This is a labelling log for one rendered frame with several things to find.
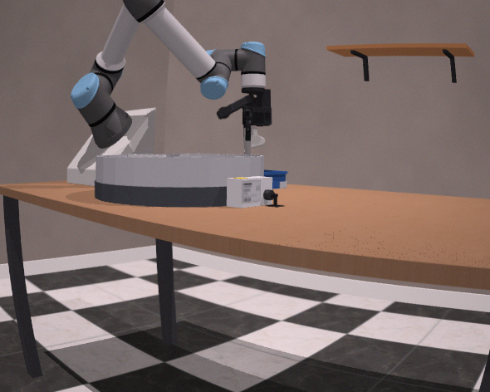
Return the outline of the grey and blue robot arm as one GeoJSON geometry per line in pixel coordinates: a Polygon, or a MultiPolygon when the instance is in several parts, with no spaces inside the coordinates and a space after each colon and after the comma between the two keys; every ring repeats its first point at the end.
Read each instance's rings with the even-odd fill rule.
{"type": "Polygon", "coordinates": [[[132,124],[129,114],[115,104],[110,94],[122,76],[125,54],[141,23],[201,83],[204,97],[221,98],[228,88],[231,71],[241,71],[242,88],[266,87],[265,46],[260,42],[244,42],[241,49],[205,51],[164,7],[164,0],[123,2],[104,50],[96,56],[90,73],[71,91],[74,106],[90,126],[100,149],[120,140],[132,124]]]}

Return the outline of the blue open crate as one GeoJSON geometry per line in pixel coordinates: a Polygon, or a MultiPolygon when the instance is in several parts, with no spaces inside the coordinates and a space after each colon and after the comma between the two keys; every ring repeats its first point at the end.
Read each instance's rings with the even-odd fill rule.
{"type": "Polygon", "coordinates": [[[264,170],[264,177],[272,177],[272,189],[286,189],[287,171],[264,170]]]}

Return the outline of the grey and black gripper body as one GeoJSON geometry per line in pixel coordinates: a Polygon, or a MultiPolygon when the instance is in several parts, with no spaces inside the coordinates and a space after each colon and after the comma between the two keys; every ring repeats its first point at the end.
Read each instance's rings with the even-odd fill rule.
{"type": "Polygon", "coordinates": [[[252,102],[242,107],[243,109],[243,125],[245,127],[246,114],[252,124],[256,126],[269,126],[272,124],[272,108],[271,108],[271,89],[261,87],[244,87],[242,93],[248,93],[252,102]],[[254,97],[253,95],[257,97],[254,97]],[[249,107],[245,107],[249,106],[249,107]],[[261,108],[251,108],[261,107],[261,108]]]}

